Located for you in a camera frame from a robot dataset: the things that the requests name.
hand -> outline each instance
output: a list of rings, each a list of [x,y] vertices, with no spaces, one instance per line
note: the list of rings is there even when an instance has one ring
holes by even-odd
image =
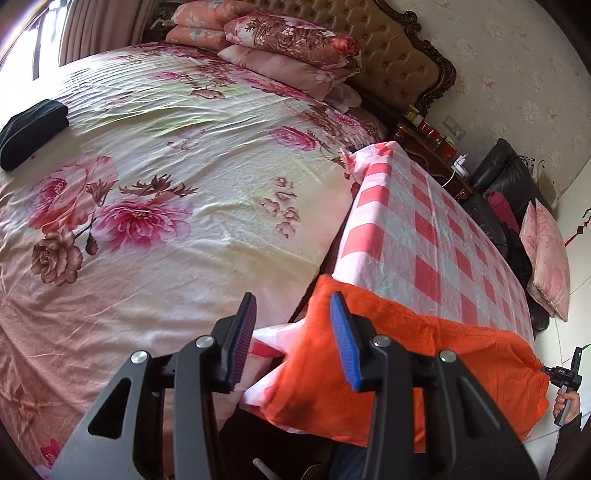
[[[556,397],[556,403],[554,404],[554,411],[552,415],[556,418],[561,410],[564,409],[564,404],[567,400],[571,400],[570,402],[570,410],[566,414],[566,418],[564,419],[564,424],[570,423],[573,421],[579,413],[581,413],[581,397],[577,392],[566,392],[564,395],[560,393],[558,390],[558,397]]]

tufted headboard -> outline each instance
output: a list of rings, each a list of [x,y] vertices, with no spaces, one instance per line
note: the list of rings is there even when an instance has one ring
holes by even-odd
[[[456,69],[428,41],[419,40],[417,15],[401,14],[385,0],[248,0],[259,10],[298,17],[359,41],[362,70],[348,80],[365,100],[425,115],[456,81]]]

person's arm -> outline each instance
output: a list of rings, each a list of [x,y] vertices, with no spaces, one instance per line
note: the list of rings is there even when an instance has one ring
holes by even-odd
[[[552,414],[557,416],[564,409],[564,403],[567,400],[571,400],[570,410],[566,414],[564,426],[558,433],[558,443],[556,444],[554,456],[550,460],[548,474],[552,473],[554,468],[568,457],[581,433],[581,398],[577,392],[566,392],[562,395],[558,390],[558,397],[556,397]]]

wall outlet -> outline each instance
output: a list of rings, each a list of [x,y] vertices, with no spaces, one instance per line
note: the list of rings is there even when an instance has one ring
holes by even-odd
[[[462,126],[454,120],[451,116],[447,116],[443,121],[443,125],[447,128],[457,140],[461,140],[466,135],[466,131]]]

gray handle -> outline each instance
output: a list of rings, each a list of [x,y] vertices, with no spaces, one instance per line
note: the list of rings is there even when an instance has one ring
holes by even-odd
[[[562,394],[564,395],[566,392],[571,391],[570,388],[562,387]],[[564,421],[566,420],[566,416],[569,414],[570,411],[570,404],[572,400],[567,400],[564,404],[564,408],[559,411],[558,415],[556,415],[556,419],[554,421],[554,425],[558,425],[559,427],[564,426]]]

